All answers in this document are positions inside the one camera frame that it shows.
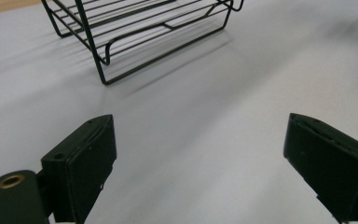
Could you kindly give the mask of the black wire rack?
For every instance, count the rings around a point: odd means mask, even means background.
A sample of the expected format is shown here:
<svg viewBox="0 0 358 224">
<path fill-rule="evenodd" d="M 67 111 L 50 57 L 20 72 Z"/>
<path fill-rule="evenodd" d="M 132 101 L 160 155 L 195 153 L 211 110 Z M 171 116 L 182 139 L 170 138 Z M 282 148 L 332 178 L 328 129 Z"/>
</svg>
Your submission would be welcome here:
<svg viewBox="0 0 358 224">
<path fill-rule="evenodd" d="M 75 37 L 111 85 L 224 30 L 244 0 L 40 0 L 57 36 Z"/>
</svg>

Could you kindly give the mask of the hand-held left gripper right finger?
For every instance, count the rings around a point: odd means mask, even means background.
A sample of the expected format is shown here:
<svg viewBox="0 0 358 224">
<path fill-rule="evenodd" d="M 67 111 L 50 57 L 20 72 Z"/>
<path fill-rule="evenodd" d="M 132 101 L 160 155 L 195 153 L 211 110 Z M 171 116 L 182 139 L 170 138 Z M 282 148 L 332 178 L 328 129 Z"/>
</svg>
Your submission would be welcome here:
<svg viewBox="0 0 358 224">
<path fill-rule="evenodd" d="M 283 156 L 339 223 L 358 221 L 358 141 L 308 116 L 289 115 Z"/>
</svg>

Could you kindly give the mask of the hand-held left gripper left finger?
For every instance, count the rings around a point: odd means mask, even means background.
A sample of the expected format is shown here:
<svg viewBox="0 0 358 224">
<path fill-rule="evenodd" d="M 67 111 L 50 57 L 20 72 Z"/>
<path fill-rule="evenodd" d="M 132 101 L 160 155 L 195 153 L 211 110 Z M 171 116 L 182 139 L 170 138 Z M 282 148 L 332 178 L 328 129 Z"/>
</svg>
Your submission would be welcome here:
<svg viewBox="0 0 358 224">
<path fill-rule="evenodd" d="M 57 222 L 83 224 L 117 158 L 114 118 L 90 119 L 42 159 Z"/>
</svg>

